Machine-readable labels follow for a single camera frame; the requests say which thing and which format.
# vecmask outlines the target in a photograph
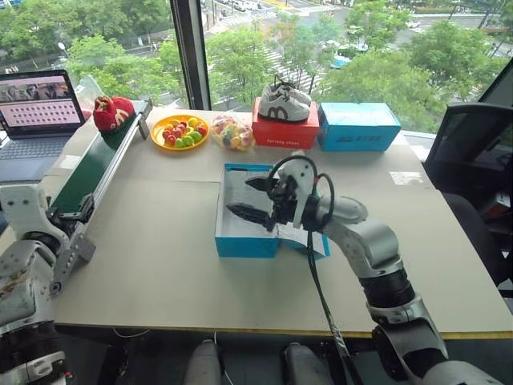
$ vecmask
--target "blue box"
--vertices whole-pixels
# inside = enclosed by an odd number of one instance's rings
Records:
[[[321,103],[319,123],[323,151],[385,151],[401,130],[386,103]]]
[[[306,231],[292,224],[277,224],[272,232],[264,226],[239,218],[226,208],[228,203],[245,203],[270,213],[273,203],[262,191],[245,184],[248,178],[267,176],[269,164],[225,164],[216,213],[216,248],[220,257],[273,258],[280,242],[295,249],[304,249]],[[329,256],[326,236],[314,234],[316,257]]]

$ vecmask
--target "laptop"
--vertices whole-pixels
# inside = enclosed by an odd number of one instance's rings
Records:
[[[0,183],[41,180],[84,123],[66,71],[0,75]]]

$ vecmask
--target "table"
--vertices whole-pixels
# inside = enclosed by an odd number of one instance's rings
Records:
[[[172,114],[155,108],[148,123]],[[218,115],[191,114],[207,121]],[[250,119],[250,114],[238,115]],[[92,122],[80,128],[57,165],[80,156],[94,134]],[[196,151],[170,154],[136,136],[88,226],[95,256],[55,299],[55,321],[328,334],[304,257],[286,248],[272,260],[216,254],[216,200],[224,163],[272,163],[289,154],[284,148],[228,152],[213,140]],[[513,336],[508,308],[401,134],[385,153],[327,153],[315,145],[308,155],[320,172],[331,175],[337,194],[357,198],[396,232],[410,280],[445,338]],[[55,194],[70,172],[54,167],[42,185]],[[407,183],[397,172],[415,178]],[[7,230],[0,250],[10,241]],[[362,288],[340,249],[334,243],[330,248],[331,257],[317,269],[333,316],[346,336],[369,337],[374,323]]]

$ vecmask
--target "green conveyor belt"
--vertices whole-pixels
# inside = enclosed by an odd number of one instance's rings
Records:
[[[51,207],[58,208],[61,213],[78,212],[82,198],[95,191],[132,122],[137,114],[144,111],[148,102],[141,100],[133,104],[135,114],[117,132],[95,137]]]

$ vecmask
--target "red shoe box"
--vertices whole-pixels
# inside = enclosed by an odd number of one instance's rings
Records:
[[[319,131],[319,117],[317,116],[317,104],[310,104],[308,119],[300,123],[286,123],[277,120],[268,120],[258,115],[260,98],[253,104],[252,130],[256,144],[260,146],[287,147],[287,148],[311,148],[315,136]]]

